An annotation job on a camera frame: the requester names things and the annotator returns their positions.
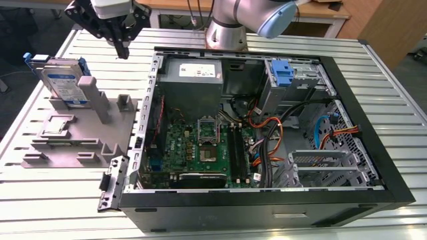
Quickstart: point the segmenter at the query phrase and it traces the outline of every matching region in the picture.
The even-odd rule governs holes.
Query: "red wire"
[[[157,136],[157,133],[158,133],[158,128],[160,128],[160,123],[161,123],[164,106],[165,106],[165,96],[161,96],[161,110],[160,110],[158,121],[157,121],[157,124],[156,124],[156,126],[154,126],[154,132],[153,132],[153,137],[152,137],[150,145],[154,143],[156,136]]]

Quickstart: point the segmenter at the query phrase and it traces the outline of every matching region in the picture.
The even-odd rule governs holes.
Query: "power supply label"
[[[56,94],[70,107],[80,107],[88,99],[77,87],[77,79],[70,74],[48,74],[48,80]]]
[[[181,65],[178,65],[178,76],[215,78],[215,65],[182,63]]]

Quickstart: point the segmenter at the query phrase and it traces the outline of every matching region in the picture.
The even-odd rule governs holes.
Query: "metal bracket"
[[[98,189],[102,191],[98,199],[97,212],[120,212],[121,198],[129,158],[117,156],[109,162],[108,171],[102,173]]]

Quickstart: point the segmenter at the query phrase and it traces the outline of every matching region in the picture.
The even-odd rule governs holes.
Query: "black cable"
[[[205,20],[205,23],[203,24],[201,27],[199,27],[197,29],[195,29],[195,31],[199,31],[201,29],[204,29],[209,23],[209,20],[211,20],[211,15],[212,15],[212,10],[213,10],[213,4],[215,4],[215,0],[212,0],[212,5],[211,5],[211,11],[208,12],[208,15],[207,15],[207,20]]]
[[[192,6],[191,6],[191,4],[189,4],[189,0],[187,0],[187,4],[188,4],[189,15],[191,15],[191,22],[193,22],[195,15],[193,15]]]
[[[166,18],[177,25],[177,26],[180,26],[180,28],[181,29],[184,29],[185,27],[188,27],[189,26],[189,24],[192,24],[192,21],[189,21],[188,23],[187,23],[187,25],[180,25],[174,20],[173,20],[173,18],[169,16],[169,15],[165,15],[166,16]]]
[[[200,0],[197,0],[197,8],[199,8],[199,15],[200,15],[201,26],[204,26],[205,24],[203,23],[203,16],[201,16],[201,9],[200,9]]]

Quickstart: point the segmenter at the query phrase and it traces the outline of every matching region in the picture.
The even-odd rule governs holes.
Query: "connector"
[[[337,143],[337,142],[339,142],[337,138],[333,136],[333,129],[332,129],[332,128],[331,128],[329,131],[328,131],[328,139],[331,139],[331,141],[332,141],[333,143]]]
[[[328,122],[332,124],[332,125],[336,125],[339,124],[339,119],[340,119],[340,115],[333,112],[328,115]]]

